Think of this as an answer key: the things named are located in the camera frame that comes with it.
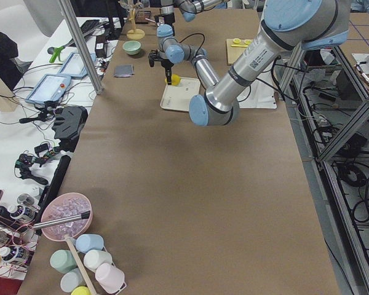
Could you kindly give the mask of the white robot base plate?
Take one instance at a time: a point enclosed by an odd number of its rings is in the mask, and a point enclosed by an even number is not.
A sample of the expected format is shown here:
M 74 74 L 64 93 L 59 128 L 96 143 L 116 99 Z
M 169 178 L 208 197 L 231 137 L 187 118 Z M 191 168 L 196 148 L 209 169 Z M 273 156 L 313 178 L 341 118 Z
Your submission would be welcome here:
M 246 88 L 238 97 L 240 108 L 275 109 L 277 107 L 274 89 L 256 80 L 251 87 Z

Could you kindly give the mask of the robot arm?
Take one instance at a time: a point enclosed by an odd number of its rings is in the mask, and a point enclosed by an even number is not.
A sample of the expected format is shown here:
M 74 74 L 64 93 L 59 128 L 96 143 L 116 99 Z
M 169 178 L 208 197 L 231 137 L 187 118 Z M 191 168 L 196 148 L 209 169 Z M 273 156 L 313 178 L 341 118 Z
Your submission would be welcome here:
M 350 1 L 266 1 L 257 36 L 223 77 L 218 77 L 202 47 L 179 43 L 173 27 L 162 24 L 157 27 L 159 48 L 150 51 L 149 64 L 161 63 L 171 83 L 172 66 L 189 61 L 206 87 L 203 95 L 191 98 L 192 122 L 198 126 L 227 125 L 239 113 L 237 97 L 250 89 L 282 52 L 297 45 L 303 50 L 315 50 L 344 43 L 350 11 Z
M 224 0 L 167 0 L 159 1 L 159 14 L 154 16 L 158 24 L 173 25 L 175 23 L 175 9 L 179 10 L 184 21 L 191 22 L 197 14 L 209 11 L 227 1 Z

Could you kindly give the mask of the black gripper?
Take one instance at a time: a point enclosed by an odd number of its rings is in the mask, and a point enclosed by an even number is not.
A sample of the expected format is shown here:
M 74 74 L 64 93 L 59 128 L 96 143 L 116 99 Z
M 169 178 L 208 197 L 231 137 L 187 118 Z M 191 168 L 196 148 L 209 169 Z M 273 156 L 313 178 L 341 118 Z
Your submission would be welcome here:
M 149 66 L 151 68 L 154 67 L 156 62 L 159 62 L 161 66 L 165 68 L 166 83 L 167 85 L 171 85 L 172 84 L 172 67 L 174 66 L 174 64 L 170 60 L 163 58 L 159 50 L 151 50 L 148 54 L 148 61 L 149 61 Z
M 155 15 L 155 22 L 157 25 L 170 25 L 173 26 L 175 22 L 174 6 L 162 6 L 159 9 L 159 14 Z

